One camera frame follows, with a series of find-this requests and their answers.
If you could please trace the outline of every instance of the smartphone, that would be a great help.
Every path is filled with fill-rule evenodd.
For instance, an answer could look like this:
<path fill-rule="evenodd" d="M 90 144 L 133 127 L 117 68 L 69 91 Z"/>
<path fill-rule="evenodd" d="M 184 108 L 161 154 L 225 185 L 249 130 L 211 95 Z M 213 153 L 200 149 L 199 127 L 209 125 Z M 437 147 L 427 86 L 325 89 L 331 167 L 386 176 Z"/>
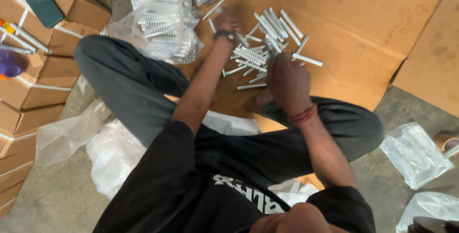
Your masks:
<path fill-rule="evenodd" d="M 61 22 L 65 15 L 54 0 L 26 0 L 30 8 L 37 15 L 46 28 L 52 28 Z"/>

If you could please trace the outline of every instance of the dark gray pants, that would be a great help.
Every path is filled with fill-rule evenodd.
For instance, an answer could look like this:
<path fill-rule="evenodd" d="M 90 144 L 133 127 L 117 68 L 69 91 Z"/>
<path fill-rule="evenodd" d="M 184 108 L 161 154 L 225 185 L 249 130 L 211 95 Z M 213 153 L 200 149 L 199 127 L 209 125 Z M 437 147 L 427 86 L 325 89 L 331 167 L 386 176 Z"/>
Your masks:
<path fill-rule="evenodd" d="M 176 104 L 164 94 L 181 97 L 189 82 L 172 65 L 144 57 L 127 42 L 88 36 L 74 53 L 81 72 L 115 116 L 148 147 L 161 132 Z M 379 146 L 380 119 L 346 102 L 312 97 L 318 113 L 349 161 Z M 288 127 L 257 136 L 225 136 L 201 126 L 196 139 L 197 169 L 248 179 L 263 186 L 313 173 L 303 136 L 274 102 L 262 115 Z"/>

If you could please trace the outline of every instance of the person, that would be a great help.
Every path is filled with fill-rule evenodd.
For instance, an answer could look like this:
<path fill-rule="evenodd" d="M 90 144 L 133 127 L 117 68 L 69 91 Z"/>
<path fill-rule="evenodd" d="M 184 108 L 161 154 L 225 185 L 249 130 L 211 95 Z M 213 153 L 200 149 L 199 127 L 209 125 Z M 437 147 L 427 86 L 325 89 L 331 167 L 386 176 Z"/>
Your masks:
<path fill-rule="evenodd" d="M 75 61 L 108 108 L 148 147 L 94 232 L 375 232 L 349 161 L 383 139 L 380 119 L 309 95 L 310 74 L 286 54 L 268 64 L 268 89 L 247 108 L 287 129 L 227 136 L 202 125 L 239 24 L 215 19 L 214 44 L 190 83 L 127 42 L 88 36 Z M 164 95 L 181 98 L 178 104 Z M 289 207 L 267 188 L 315 172 L 325 190 Z"/>

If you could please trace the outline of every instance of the black t-shirt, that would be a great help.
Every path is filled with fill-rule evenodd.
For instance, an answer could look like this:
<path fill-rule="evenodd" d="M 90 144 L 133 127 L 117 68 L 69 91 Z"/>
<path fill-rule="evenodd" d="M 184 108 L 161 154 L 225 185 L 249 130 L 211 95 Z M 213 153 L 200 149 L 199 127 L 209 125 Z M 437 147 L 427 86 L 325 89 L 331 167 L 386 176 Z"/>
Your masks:
<path fill-rule="evenodd" d="M 173 122 L 156 137 L 94 232 L 245 233 L 260 217 L 290 209 L 254 185 L 197 171 L 193 133 Z M 307 202 L 329 224 L 351 233 L 376 232 L 371 208 L 357 189 L 325 189 Z"/>

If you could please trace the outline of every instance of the concrete floor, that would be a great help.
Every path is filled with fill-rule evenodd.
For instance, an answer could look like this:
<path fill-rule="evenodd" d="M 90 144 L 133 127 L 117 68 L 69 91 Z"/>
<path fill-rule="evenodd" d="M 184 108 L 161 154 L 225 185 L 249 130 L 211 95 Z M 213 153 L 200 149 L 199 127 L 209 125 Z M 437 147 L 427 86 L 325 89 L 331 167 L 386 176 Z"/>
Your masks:
<path fill-rule="evenodd" d="M 111 21 L 131 11 L 129 0 L 112 0 Z M 82 94 L 75 87 L 62 118 L 80 114 L 95 98 L 90 86 Z M 434 107 L 396 87 L 389 86 L 376 108 L 386 133 L 397 126 L 418 122 L 434 136 L 440 131 L 459 136 L 459 118 Z M 459 156 L 451 161 L 458 166 Z M 404 183 L 403 177 L 378 148 L 352 163 L 359 186 L 373 208 L 379 233 L 393 233 L 400 216 L 417 192 L 435 191 L 459 197 L 455 168 L 418 191 Z M 91 161 L 84 148 L 71 158 L 50 167 L 34 166 L 16 199 L 12 212 L 0 221 L 0 233 L 91 232 L 109 201 L 99 194 L 91 180 Z"/>

